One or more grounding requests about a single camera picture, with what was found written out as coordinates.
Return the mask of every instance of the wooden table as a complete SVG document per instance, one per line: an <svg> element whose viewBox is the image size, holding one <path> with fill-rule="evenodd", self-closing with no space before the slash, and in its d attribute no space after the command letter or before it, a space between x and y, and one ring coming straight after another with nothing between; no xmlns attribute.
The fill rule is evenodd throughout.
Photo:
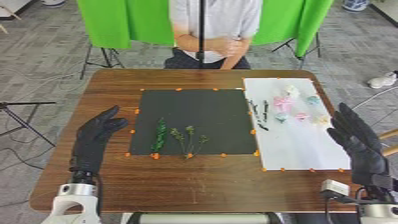
<svg viewBox="0 0 398 224"><path fill-rule="evenodd" d="M259 157L252 155L126 157L129 130L140 89L231 89L243 87L247 78L309 78L332 112L330 101L314 75L307 71L220 70L101 70L96 72L64 129L51 160L30 196L35 210L51 210L58 186L69 178L69 155L76 130L87 120L113 105L129 126L113 135L106 147L101 176L105 182L103 212L323 212L320 186L325 179L350 183L350 172L261 171ZM332 211L353 207L330 204Z"/></svg>

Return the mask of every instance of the white shirt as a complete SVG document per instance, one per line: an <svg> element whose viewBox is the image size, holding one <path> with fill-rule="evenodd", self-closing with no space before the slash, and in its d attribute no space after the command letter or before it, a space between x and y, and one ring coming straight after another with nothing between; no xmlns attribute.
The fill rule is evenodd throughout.
<svg viewBox="0 0 398 224"><path fill-rule="evenodd" d="M188 27L190 35L199 38L199 0L170 0L170 22ZM259 28L263 0L206 0L204 39L227 37L234 40L250 38ZM195 52L185 51L195 59ZM224 56L204 52L204 63L213 63Z"/></svg>

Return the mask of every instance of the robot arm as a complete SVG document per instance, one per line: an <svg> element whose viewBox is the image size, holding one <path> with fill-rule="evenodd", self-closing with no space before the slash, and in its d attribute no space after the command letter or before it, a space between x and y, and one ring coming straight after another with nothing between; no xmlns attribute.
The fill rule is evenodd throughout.
<svg viewBox="0 0 398 224"><path fill-rule="evenodd" d="M389 162L382 155L378 136L348 106L339 104L328 134L352 159L352 182L362 185L366 196L352 199L323 195L341 203L357 204L362 224L398 223L398 204L391 191L398 180L389 176Z"/></svg>
<svg viewBox="0 0 398 224"><path fill-rule="evenodd" d="M99 168L103 152L112 134L126 127L128 121L112 118L119 107L112 107L78 129L71 154L71 179L58 188L53 199L51 214L42 224L97 224L101 212L101 178ZM80 214L65 215L65 211L81 206Z"/></svg>

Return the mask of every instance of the pink flower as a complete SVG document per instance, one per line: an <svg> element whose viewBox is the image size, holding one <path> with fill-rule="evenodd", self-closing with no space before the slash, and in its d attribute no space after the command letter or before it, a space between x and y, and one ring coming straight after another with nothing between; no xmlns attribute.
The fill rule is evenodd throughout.
<svg viewBox="0 0 398 224"><path fill-rule="evenodd" d="M295 118L298 119L298 121L304 121L309 118L309 115L305 113L298 113L295 115Z"/></svg>
<svg viewBox="0 0 398 224"><path fill-rule="evenodd" d="M288 113L291 110L293 100L289 97L273 98L273 106L277 107L279 112Z"/></svg>

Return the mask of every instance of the person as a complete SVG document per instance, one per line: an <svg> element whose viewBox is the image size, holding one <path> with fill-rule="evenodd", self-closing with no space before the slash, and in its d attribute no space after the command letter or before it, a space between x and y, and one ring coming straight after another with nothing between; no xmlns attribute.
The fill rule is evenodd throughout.
<svg viewBox="0 0 398 224"><path fill-rule="evenodd" d="M250 69L245 53L259 29L263 0L206 0L204 69ZM199 1L170 0L176 48L165 69L197 69Z"/></svg>

